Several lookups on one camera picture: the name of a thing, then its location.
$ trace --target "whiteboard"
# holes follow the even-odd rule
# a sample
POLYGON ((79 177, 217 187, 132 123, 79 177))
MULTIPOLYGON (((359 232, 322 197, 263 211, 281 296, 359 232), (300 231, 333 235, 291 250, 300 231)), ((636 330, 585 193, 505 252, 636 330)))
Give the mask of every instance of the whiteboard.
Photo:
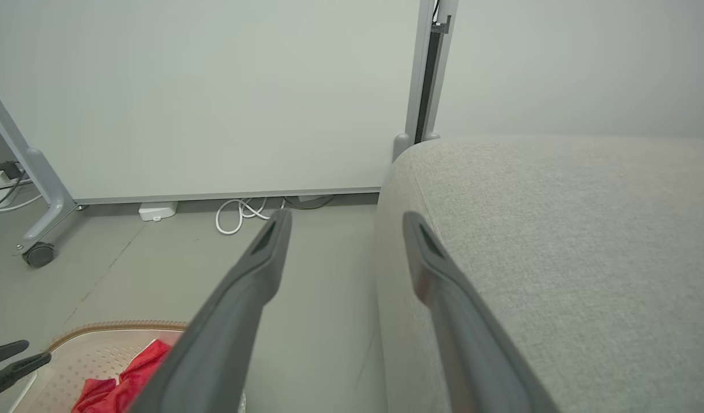
POLYGON ((704 0, 460 1, 434 129, 704 136, 704 0))
POLYGON ((0 98, 77 200, 375 189, 418 6, 0 0, 0 98))

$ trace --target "red fabric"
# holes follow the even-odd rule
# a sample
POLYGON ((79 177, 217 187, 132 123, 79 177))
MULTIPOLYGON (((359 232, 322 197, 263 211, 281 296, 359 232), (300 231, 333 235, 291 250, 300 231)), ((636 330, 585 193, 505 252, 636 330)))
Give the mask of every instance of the red fabric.
POLYGON ((155 340, 115 379, 87 379, 71 413, 123 413, 168 355, 170 345, 155 340))

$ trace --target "beige sofa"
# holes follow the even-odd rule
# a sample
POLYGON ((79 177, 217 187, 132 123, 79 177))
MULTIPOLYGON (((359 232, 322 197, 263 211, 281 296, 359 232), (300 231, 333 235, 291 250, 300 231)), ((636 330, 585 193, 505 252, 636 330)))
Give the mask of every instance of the beige sofa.
POLYGON ((409 210, 561 411, 704 411, 704 139, 439 139, 394 162, 376 241, 389 408, 449 411, 409 210))

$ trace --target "metal frame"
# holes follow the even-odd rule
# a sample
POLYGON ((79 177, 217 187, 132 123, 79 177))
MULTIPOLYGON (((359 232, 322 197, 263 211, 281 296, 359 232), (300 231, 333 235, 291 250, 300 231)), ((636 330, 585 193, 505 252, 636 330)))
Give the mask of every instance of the metal frame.
POLYGON ((444 32, 439 31, 440 26, 432 24, 431 34, 428 40, 428 59, 426 62, 426 73, 423 76, 423 92, 421 96, 420 110, 418 111, 418 124, 415 128, 415 138, 413 144, 423 141, 423 134, 428 123, 428 112, 431 109, 431 96, 435 87, 436 69, 438 68, 438 52, 441 50, 441 40, 444 32))
POLYGON ((423 77, 426 73, 428 42, 431 34, 431 16, 433 16, 434 6, 434 0, 421 0, 418 6, 418 30, 415 32, 415 54, 413 57, 413 72, 410 75, 405 133, 395 137, 393 160, 396 160, 405 149, 410 148, 414 144, 415 129, 418 126, 418 115, 423 94, 423 77))
POLYGON ((320 190, 290 190, 290 191, 260 191, 245 193, 198 193, 184 196, 154 195, 154 196, 123 196, 119 198, 77 198, 79 205, 97 204, 136 204, 140 202, 172 202, 172 201, 205 201, 208 199, 229 198, 265 198, 275 196, 324 196, 343 195, 347 193, 378 193, 379 186, 361 186, 360 188, 329 188, 320 190))
POLYGON ((0 100, 0 135, 10 146, 15 157, 23 165, 43 198, 48 203, 48 211, 23 235, 23 240, 13 246, 13 255, 23 254, 45 236, 51 228, 76 208, 66 186, 53 171, 43 153, 28 146, 13 118, 0 100))
POLYGON ((446 73, 446 62, 449 60, 449 50, 451 50, 451 39, 456 24, 456 10, 459 7, 459 0, 439 0, 438 18, 439 24, 446 24, 445 34, 438 48, 438 62, 436 62, 433 90, 431 91, 430 107, 426 112, 425 130, 423 131, 423 141, 438 139, 440 136, 433 131, 435 126, 436 113, 438 113, 438 102, 441 100, 441 89, 444 87, 444 73, 446 73))

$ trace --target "power cord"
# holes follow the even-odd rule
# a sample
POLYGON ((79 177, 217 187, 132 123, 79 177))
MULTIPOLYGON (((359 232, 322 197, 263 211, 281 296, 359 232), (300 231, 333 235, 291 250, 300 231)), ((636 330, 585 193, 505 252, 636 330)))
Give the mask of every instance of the power cord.
MULTIPOLYGON (((260 219, 268 220, 270 217, 267 217, 263 214, 260 214, 263 209, 265 209, 265 204, 267 204, 267 198, 263 198, 262 200, 262 205, 260 205, 260 208, 258 210, 254 210, 250 206, 250 201, 252 201, 252 198, 245 198, 245 199, 230 199, 229 201, 226 201, 223 203, 218 210, 216 210, 216 216, 215 216, 215 225, 216 225, 216 230, 223 233, 224 235, 234 235, 235 233, 239 232, 239 228, 242 227, 242 220, 244 219, 251 219, 252 217, 259 217, 260 219), (219 224, 219 215, 221 214, 221 210, 224 209, 229 204, 232 203, 237 203, 239 206, 237 206, 237 210, 239 211, 239 222, 237 223, 237 227, 234 228, 231 231, 226 231, 225 229, 221 228, 221 225, 219 224), (244 209, 247 208, 250 210, 249 215, 244 214, 244 209)), ((281 209, 286 207, 286 200, 283 199, 283 204, 281 204, 281 209)))
POLYGON ((25 201, 23 204, 19 204, 19 205, 16 205, 16 206, 9 206, 9 207, 7 207, 7 208, 0 208, 0 214, 5 214, 5 212, 12 212, 12 211, 14 211, 14 210, 16 210, 16 209, 21 209, 21 208, 24 207, 24 206, 25 206, 25 207, 26 207, 26 206, 29 206, 30 204, 34 203, 35 201, 38 201, 38 200, 41 199, 41 198, 43 198, 43 195, 38 194, 38 196, 36 196, 36 197, 33 198, 33 199, 29 199, 28 201, 25 201))
MULTIPOLYGON (((322 204, 320 204, 318 206, 308 207, 308 206, 300 206, 298 204, 294 204, 288 198, 286 198, 284 196, 283 202, 281 203, 281 209, 286 207, 286 202, 288 204, 291 204, 294 208, 297 208, 297 209, 318 209, 318 208, 325 207, 326 205, 328 205, 331 201, 333 201, 334 198, 336 198, 336 195, 331 195, 322 204)), ((242 221, 244 219, 251 219, 252 217, 259 217, 260 219, 263 219, 263 220, 270 219, 270 217, 262 214, 262 210, 265 209, 265 204, 267 204, 267 198, 263 198, 262 204, 260 204, 260 207, 257 210, 253 209, 250 206, 250 201, 252 201, 252 198, 244 198, 244 199, 237 198, 237 199, 230 199, 230 200, 226 201, 225 203, 223 203, 219 207, 219 209, 216 210, 216 215, 215 215, 216 230, 223 233, 224 235, 234 235, 235 233, 239 232, 240 228, 242 227, 242 221), (227 231, 221 227, 221 225, 219 223, 219 216, 220 216, 221 212, 223 211, 223 209, 227 205, 234 204, 234 203, 238 204, 237 211, 239 212, 239 222, 237 223, 237 227, 235 227, 231 231, 227 231), (250 210, 249 214, 244 213, 245 208, 250 210)))
POLYGON ((6 189, 6 188, 12 188, 13 186, 23 186, 23 185, 28 185, 28 184, 32 184, 32 183, 33 183, 33 180, 22 180, 19 184, 16 184, 16 182, 14 182, 11 184, 2 185, 2 186, 0 186, 0 190, 6 189))
POLYGON ((7 195, 6 195, 6 196, 3 196, 3 198, 0 199, 0 204, 2 204, 2 203, 7 199, 7 197, 9 197, 10 194, 12 194, 13 191, 15 191, 16 188, 18 188, 19 184, 21 183, 21 181, 23 180, 23 177, 24 177, 25 175, 26 175, 25 173, 21 173, 20 177, 18 177, 18 180, 15 181, 13 187, 10 188, 9 191, 7 191, 7 195))
POLYGON ((321 204, 318 204, 317 206, 300 206, 298 204, 292 203, 291 200, 286 198, 285 196, 283 197, 283 200, 288 202, 294 208, 297 208, 297 209, 318 209, 318 208, 322 208, 322 207, 325 207, 326 205, 328 205, 331 201, 334 200, 334 198, 336 198, 336 195, 330 195, 329 198, 326 199, 326 201, 322 202, 321 204))

